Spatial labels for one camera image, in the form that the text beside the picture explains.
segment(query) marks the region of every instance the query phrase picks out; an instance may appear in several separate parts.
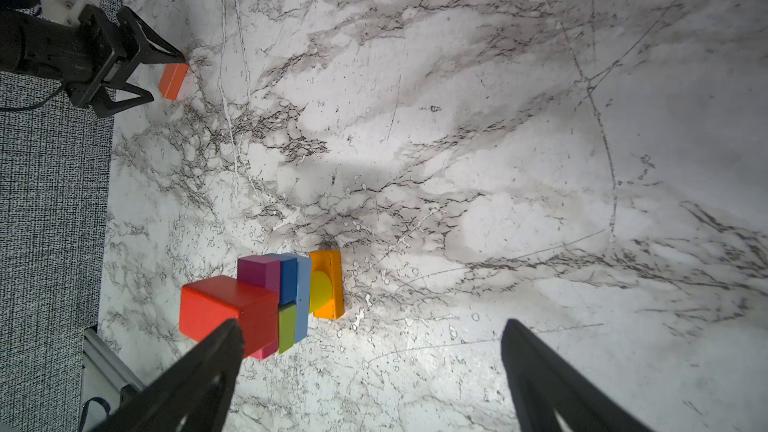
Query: wooden block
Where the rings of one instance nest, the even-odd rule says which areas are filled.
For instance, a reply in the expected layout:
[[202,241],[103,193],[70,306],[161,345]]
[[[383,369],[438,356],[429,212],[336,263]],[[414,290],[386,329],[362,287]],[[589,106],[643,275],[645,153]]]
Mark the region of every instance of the wooden block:
[[310,312],[323,307],[333,298],[333,283],[331,277],[323,271],[312,271],[310,283]]
[[310,285],[312,281],[312,259],[296,254],[283,254],[296,259],[296,343],[306,338],[310,320]]
[[244,357],[278,337],[278,296],[272,291],[218,275],[181,288],[179,331],[202,341],[228,318],[243,329]]
[[265,288],[280,296],[280,260],[266,255],[237,259],[237,280]]
[[281,305],[277,309],[277,323],[280,333],[279,353],[293,347],[296,337],[296,303]]
[[280,261],[280,305],[296,301],[296,275],[299,263],[291,254],[267,254],[266,257]]
[[261,348],[255,352],[253,352],[250,356],[254,359],[264,360],[277,352],[277,349],[280,347],[280,341],[278,338],[275,338],[275,341],[271,344],[267,345],[264,348]]
[[344,288],[341,280],[341,251],[319,250],[310,254],[312,271],[324,272],[333,286],[331,300],[314,312],[317,318],[336,320],[344,315]]
[[166,64],[163,76],[160,78],[160,84],[158,85],[163,97],[168,100],[176,100],[189,68],[186,63]]

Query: green block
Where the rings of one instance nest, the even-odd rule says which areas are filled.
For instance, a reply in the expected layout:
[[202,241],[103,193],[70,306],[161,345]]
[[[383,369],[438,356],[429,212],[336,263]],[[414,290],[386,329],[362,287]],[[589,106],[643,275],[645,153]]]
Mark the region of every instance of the green block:
[[277,309],[277,327],[280,334],[279,354],[293,347],[296,338],[296,303],[281,305]]

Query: marble surface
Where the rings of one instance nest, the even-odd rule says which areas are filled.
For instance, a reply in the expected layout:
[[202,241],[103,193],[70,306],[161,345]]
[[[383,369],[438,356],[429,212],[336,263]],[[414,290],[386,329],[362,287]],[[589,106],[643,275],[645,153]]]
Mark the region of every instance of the marble surface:
[[191,65],[114,122],[142,379],[182,284],[331,246],[346,315],[245,360],[227,430],[515,430],[507,318],[656,430],[768,427],[768,0],[126,4]]

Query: red block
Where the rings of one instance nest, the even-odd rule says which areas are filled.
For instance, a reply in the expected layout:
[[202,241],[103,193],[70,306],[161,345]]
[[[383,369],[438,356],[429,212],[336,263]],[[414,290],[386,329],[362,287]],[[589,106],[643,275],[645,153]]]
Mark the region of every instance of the red block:
[[229,318],[243,329],[244,358],[278,340],[280,296],[264,288],[218,275],[181,288],[179,331],[202,341]]

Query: yellow cylinder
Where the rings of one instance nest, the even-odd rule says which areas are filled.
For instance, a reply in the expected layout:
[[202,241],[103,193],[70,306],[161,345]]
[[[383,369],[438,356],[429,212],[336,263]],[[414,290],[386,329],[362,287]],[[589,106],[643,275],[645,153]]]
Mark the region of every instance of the yellow cylinder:
[[310,313],[330,302],[333,297],[331,277],[323,271],[312,271],[310,284]]

